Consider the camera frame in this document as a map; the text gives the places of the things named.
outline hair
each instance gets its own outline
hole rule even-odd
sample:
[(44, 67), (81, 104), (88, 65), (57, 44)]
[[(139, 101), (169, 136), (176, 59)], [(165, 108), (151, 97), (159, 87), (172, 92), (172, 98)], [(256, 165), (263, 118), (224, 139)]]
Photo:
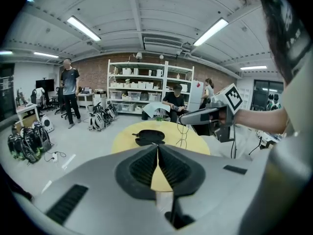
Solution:
[(176, 84), (176, 85), (174, 85), (173, 89), (181, 91), (182, 90), (182, 86), (180, 84)]
[(212, 87), (212, 89), (214, 89), (214, 84), (211, 78), (207, 78), (205, 81)]
[(279, 73), (289, 84), (292, 80), (291, 65), (286, 58), (287, 37), (284, 31), (284, 22), (281, 18), (280, 4), (273, 0), (261, 0), (263, 12), (267, 23), (267, 36), (269, 48), (273, 54), (274, 62)]

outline brick wall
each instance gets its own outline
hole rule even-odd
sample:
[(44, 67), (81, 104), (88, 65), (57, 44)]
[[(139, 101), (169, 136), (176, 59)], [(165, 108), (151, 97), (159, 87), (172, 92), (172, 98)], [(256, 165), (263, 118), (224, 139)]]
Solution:
[[(89, 58), (82, 61), (72, 63), (72, 66), (79, 71), (80, 82), (79, 85), (83, 87), (91, 87), (94, 89), (107, 89), (107, 68), (108, 60), (111, 62), (127, 62), (130, 53), (103, 55), (101, 57)], [(160, 63), (158, 56), (153, 54), (143, 53), (141, 62), (146, 63)], [(218, 92), (225, 86), (235, 83), (236, 79), (220, 72), (209, 66), (192, 62), (185, 59), (171, 59), (164, 57), (164, 61), (169, 61), (170, 65), (177, 65), (185, 68), (195, 67), (194, 79), (204, 82), (206, 78), (210, 77), (214, 82), (214, 92)], [(131, 62), (137, 62), (137, 60), (131, 57)]]

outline yellow table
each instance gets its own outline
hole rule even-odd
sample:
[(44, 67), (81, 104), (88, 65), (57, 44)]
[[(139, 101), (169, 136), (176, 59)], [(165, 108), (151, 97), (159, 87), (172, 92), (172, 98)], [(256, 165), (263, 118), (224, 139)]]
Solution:
[[(136, 123), (133, 125), (128, 126), (123, 131), (121, 131), (114, 139), (112, 153), (122, 152), (125, 150), (133, 149), (139, 147), (136, 142), (136, 136), (132, 134), (139, 133), (141, 130), (158, 130), (165, 134), (165, 144), (174, 145), (180, 147), (180, 142), (176, 145), (177, 141), (181, 139), (181, 133), (177, 129), (176, 123), (171, 122), (157, 122), (155, 120), (152, 121), (145, 121)], [(184, 127), (183, 132), (186, 133), (187, 127)], [(198, 136), (193, 130), (189, 129), (187, 133), (187, 150), (211, 155), (210, 150), (203, 140), (202, 137)], [(186, 147), (185, 142), (182, 142), (182, 148)], [(168, 184), (167, 180), (165, 179), (161, 169), (159, 166), (156, 167), (156, 170), (152, 177), (152, 184), (151, 189), (155, 191), (172, 191), (172, 188)]]

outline monitor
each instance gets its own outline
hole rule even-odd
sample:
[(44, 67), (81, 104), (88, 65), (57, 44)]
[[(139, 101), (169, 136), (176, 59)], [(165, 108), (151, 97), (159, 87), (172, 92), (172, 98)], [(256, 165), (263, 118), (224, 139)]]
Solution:
[(36, 81), (36, 89), (42, 87), (47, 92), (54, 91), (54, 79), (45, 79)]

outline gray floor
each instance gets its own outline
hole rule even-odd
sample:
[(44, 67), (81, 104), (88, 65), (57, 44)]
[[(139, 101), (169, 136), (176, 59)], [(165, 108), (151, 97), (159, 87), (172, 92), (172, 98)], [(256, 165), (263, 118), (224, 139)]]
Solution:
[[(80, 108), (81, 119), (88, 121), (89, 116), (84, 108)], [(70, 130), (67, 129), (68, 121), (54, 115), (54, 111), (45, 112), (51, 119), (55, 130), (49, 133), (51, 142), (54, 144), (50, 152), (60, 151), (66, 153), (65, 158), (58, 156), (58, 163), (46, 162), (44, 158), (35, 164), (28, 164), (27, 161), (13, 159), (7, 147), (7, 137), (11, 133), (8, 127), (0, 132), (0, 163), (4, 170), (26, 191), (34, 196), (42, 193), (45, 186), (50, 181), (55, 181), (66, 173), (75, 169), (82, 163), (105, 156), (111, 153), (111, 147), (115, 136), (127, 126), (140, 122), (141, 117), (136, 115), (119, 115), (117, 121), (102, 132), (89, 131), (88, 123), (81, 122)], [(203, 136), (207, 142), (212, 155), (230, 157), (232, 142), (220, 143), (214, 137)], [(252, 160), (257, 155), (259, 149), (255, 150), (251, 156), (248, 153), (258, 145), (255, 132), (246, 127), (236, 127), (237, 159)], [(75, 157), (65, 167), (64, 165), (73, 155)], [(45, 154), (48, 160), (51, 154)]]

